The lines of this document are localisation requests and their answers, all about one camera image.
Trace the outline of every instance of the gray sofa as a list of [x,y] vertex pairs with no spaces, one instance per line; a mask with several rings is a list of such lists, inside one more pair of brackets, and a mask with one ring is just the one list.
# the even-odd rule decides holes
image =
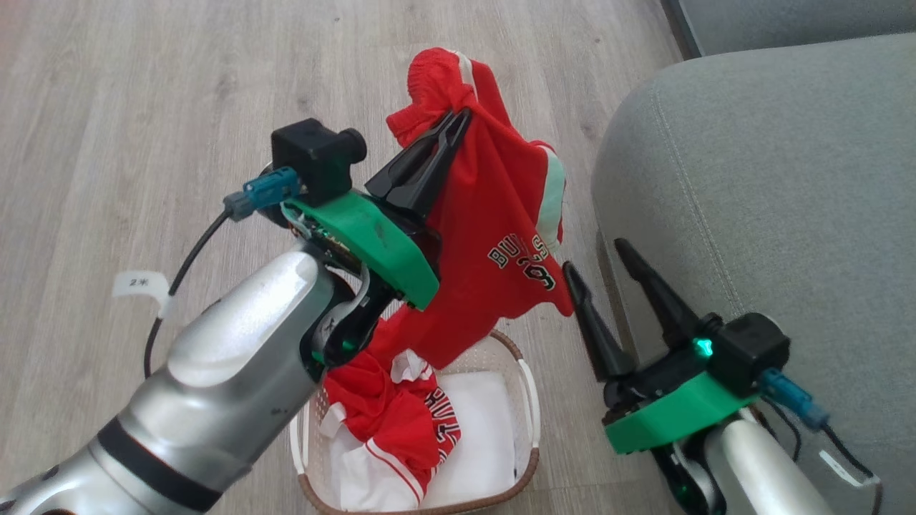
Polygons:
[[[863,3],[864,27],[852,15],[837,22],[837,38],[916,27],[911,0],[906,16],[883,22],[871,16],[879,4]],[[885,4],[878,14],[904,5]],[[804,31],[796,20],[755,32],[743,16],[731,38],[712,33],[704,16],[744,5],[682,0],[674,18],[706,54],[776,46],[782,39],[761,34]],[[829,39],[814,25],[814,39],[784,39]],[[780,323],[792,337],[787,373],[882,478],[882,513],[916,513],[916,33],[672,66],[616,111],[593,181],[606,243],[629,238],[701,315],[757,311]],[[622,339],[651,359],[663,352],[660,329],[608,250]],[[818,452],[833,447],[822,435],[802,434],[800,466],[836,513],[869,513],[872,491],[824,464]],[[782,430],[780,440],[791,443]]]

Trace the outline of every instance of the sofa seam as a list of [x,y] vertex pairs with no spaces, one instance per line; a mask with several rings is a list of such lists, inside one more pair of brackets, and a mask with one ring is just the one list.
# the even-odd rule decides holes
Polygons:
[[[722,288],[725,291],[725,297],[728,299],[728,303],[731,306],[731,314],[732,316],[738,316],[744,311],[743,304],[740,297],[738,296],[737,289],[735,288],[735,284],[732,281],[731,274],[728,273],[728,270],[725,267],[725,261],[722,259],[722,254],[719,251],[718,245],[713,239],[713,233],[709,229],[709,224],[707,223],[706,217],[703,214],[703,209],[700,207],[700,203],[696,199],[696,191],[690,182],[690,177],[687,174],[687,170],[683,166],[681,152],[678,150],[677,143],[674,142],[674,137],[671,135],[671,126],[668,124],[664,110],[661,107],[658,89],[654,83],[649,87],[649,99],[652,103],[654,112],[653,114],[655,115],[655,127],[661,134],[662,140],[665,142],[665,148],[668,150],[669,158],[671,159],[671,163],[674,165],[678,183],[681,185],[681,191],[683,192],[684,198],[687,200],[687,203],[690,206],[693,222],[700,229],[700,235],[703,238],[703,242],[705,243],[706,251],[709,253],[710,259],[713,261],[713,266],[715,268],[716,275],[719,278],[719,283],[722,285]],[[664,125],[664,130],[662,130],[660,123]]]

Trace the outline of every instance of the red clothing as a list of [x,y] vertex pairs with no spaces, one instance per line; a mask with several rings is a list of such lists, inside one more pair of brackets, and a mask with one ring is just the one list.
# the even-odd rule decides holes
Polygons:
[[[391,361],[376,359],[371,350],[331,370],[323,385],[330,405],[326,417],[343,422],[357,440],[365,443],[351,456],[362,455],[365,461],[360,463],[376,465],[377,471],[368,476],[377,484],[362,487],[368,491],[383,485],[408,489],[416,504],[401,508],[416,509],[439,465],[461,440],[461,428],[452,403],[439,388],[428,364],[420,362],[407,376],[399,372],[398,382],[392,379],[393,374]],[[334,423],[328,427],[330,434],[336,433]],[[362,508],[381,506],[370,504]]]
[[442,236],[442,283],[423,312],[407,306],[379,322],[377,356],[414,350],[436,368],[477,343],[500,317],[541,302],[573,313],[560,266],[565,176],[552,148],[528,142],[508,119],[490,69],[461,54],[428,49],[408,72],[413,104],[388,117],[406,147],[449,110],[473,119],[427,224]]

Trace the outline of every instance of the green 3d-printed part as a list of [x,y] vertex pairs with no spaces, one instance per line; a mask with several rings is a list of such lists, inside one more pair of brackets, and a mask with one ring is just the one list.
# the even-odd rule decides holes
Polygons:
[[395,290],[419,310],[424,310],[439,290],[420,248],[378,210],[372,201],[350,191],[320,207],[289,200],[318,222],[329,235],[346,245]]
[[605,426],[605,434],[619,455],[645,451],[718,423],[757,397],[735,397],[703,372],[649,406]]

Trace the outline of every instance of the black cable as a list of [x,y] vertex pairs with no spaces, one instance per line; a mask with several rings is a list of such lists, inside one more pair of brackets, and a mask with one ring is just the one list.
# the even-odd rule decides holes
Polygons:
[[[865,475],[866,478],[870,479],[875,476],[875,473],[868,469],[867,466],[863,465],[862,462],[856,459],[852,453],[849,452],[849,449],[843,444],[843,441],[840,440],[840,437],[834,433],[834,428],[830,427],[830,424],[825,423],[821,428],[823,433],[827,435],[827,438],[830,439],[830,442],[836,447],[836,450],[846,458],[846,461],[849,462],[849,465],[853,466]],[[881,511],[881,500],[884,498],[884,486],[881,485],[879,480],[875,483],[875,502],[872,504],[871,515],[878,515]]]
[[[181,282],[184,280],[184,276],[188,274],[188,270],[191,268],[191,264],[194,262],[194,259],[197,258],[197,255],[201,253],[203,246],[207,244],[210,240],[213,233],[216,232],[216,229],[220,228],[220,225],[223,224],[226,220],[229,219],[230,212],[223,211],[219,216],[216,217],[216,220],[213,220],[213,223],[207,227],[207,230],[203,232],[203,235],[197,243],[194,244],[194,247],[191,249],[191,252],[188,253],[188,256],[184,258],[184,262],[181,263],[181,268],[178,269],[178,273],[175,274],[175,280],[172,281],[171,286],[169,287],[169,299],[175,296],[175,292],[178,291],[178,287],[181,285]],[[156,343],[156,335],[159,332],[159,327],[162,325],[162,319],[156,317],[156,320],[153,322],[152,328],[149,329],[149,336],[147,337],[147,347],[143,351],[143,377],[149,378],[152,375],[152,365],[151,361],[153,358],[153,344]]]
[[789,415],[786,415],[786,412],[783,411],[782,408],[777,406],[776,402],[773,402],[772,400],[767,399],[766,397],[761,397],[761,399],[763,399],[764,402],[769,404],[770,408],[772,408],[773,411],[776,412],[777,416],[779,416],[783,422],[786,422],[786,425],[788,425],[789,429],[791,429],[792,436],[795,437],[795,449],[792,451],[792,461],[798,461],[799,454],[802,452],[801,450],[802,449],[802,434],[799,433],[799,428],[795,427],[795,424],[792,423],[791,420],[789,420]]

